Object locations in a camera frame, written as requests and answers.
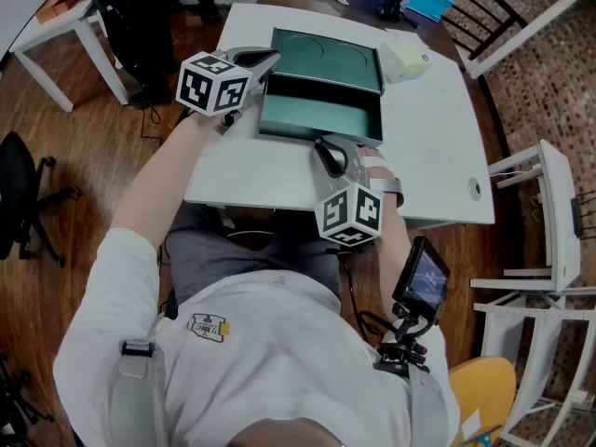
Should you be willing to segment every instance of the wooden floor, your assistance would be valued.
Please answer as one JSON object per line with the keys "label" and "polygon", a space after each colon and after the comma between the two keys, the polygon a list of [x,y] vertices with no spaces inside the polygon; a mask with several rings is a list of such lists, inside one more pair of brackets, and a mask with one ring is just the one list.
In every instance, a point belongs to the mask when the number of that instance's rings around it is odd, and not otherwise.
{"label": "wooden floor", "polygon": [[[222,28],[222,23],[203,25],[188,11],[172,16],[177,59],[199,50],[214,50]],[[111,55],[99,28],[96,30]],[[8,355],[14,373],[32,373],[35,382],[29,386],[29,398],[57,418],[55,425],[40,423],[34,428],[33,444],[74,445],[53,385],[52,363],[84,294],[89,269],[115,205],[158,142],[141,139],[142,113],[117,102],[74,34],[34,48],[30,56],[71,99],[75,109],[64,113],[10,57],[0,80],[0,138],[14,130],[35,160],[48,155],[57,158],[56,167],[47,171],[42,182],[42,194],[75,185],[85,196],[43,215],[55,248],[67,258],[66,268],[57,268],[43,252],[35,260],[21,262],[16,248],[0,263],[0,352]],[[122,78],[129,90],[135,89],[126,74]],[[176,76],[170,83],[174,87]],[[158,111],[162,123],[153,126],[147,113],[144,131],[167,137],[182,107],[173,103]],[[496,136],[482,136],[489,163],[500,158]],[[483,293],[471,291],[469,279],[498,276],[506,265],[503,256],[508,252],[505,247],[512,244],[509,237],[514,230],[509,228],[516,218],[516,197],[515,193],[499,191],[496,225],[457,225],[426,232],[452,269],[450,294],[441,318],[450,366],[474,355],[478,316],[471,307]],[[380,314],[374,253],[352,256],[348,264],[359,309]],[[343,315],[353,321],[350,303],[343,304]]]}

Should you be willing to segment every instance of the gray shoulder strap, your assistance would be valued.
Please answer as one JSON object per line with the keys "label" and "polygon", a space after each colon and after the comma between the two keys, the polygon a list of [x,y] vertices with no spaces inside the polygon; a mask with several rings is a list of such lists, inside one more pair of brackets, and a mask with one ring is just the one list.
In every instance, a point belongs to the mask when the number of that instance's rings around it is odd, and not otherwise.
{"label": "gray shoulder strap", "polygon": [[159,346],[125,341],[111,376],[108,420],[113,447],[168,447],[165,365]]}
{"label": "gray shoulder strap", "polygon": [[412,447],[445,447],[449,436],[447,405],[437,380],[408,364],[412,390]]}

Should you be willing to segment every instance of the shoe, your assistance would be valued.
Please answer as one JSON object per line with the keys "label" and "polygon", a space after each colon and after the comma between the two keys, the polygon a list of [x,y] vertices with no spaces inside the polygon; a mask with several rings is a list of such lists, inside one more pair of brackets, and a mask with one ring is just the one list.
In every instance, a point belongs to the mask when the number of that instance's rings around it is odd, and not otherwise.
{"label": "shoe", "polygon": [[161,67],[161,70],[166,75],[175,75],[180,70],[180,63],[176,60],[170,60]]}
{"label": "shoe", "polygon": [[222,19],[220,10],[217,9],[213,0],[198,3],[198,13],[204,23],[213,23]]}
{"label": "shoe", "polygon": [[134,109],[147,109],[151,106],[158,106],[159,104],[167,104],[174,98],[174,93],[168,88],[155,94],[148,93],[147,91],[139,91],[138,93],[130,96],[129,104]]}

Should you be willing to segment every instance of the green box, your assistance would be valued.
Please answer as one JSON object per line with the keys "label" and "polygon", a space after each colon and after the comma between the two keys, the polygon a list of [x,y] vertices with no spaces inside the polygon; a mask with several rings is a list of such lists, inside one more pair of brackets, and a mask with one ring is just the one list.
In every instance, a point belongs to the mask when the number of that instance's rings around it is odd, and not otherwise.
{"label": "green box", "polygon": [[334,132],[372,147],[383,142],[385,87],[375,48],[278,28],[271,46],[281,59],[265,87],[260,133],[314,141]]}

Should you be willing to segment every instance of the printed logo on shirt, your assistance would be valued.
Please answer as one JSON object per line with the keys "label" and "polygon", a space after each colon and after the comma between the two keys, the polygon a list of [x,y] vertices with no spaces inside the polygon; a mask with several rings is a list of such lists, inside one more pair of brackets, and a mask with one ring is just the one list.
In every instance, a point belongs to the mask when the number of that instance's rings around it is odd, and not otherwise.
{"label": "printed logo on shirt", "polygon": [[199,338],[210,339],[215,343],[223,343],[224,336],[230,333],[230,324],[225,322],[225,318],[215,315],[195,313],[187,326]]}

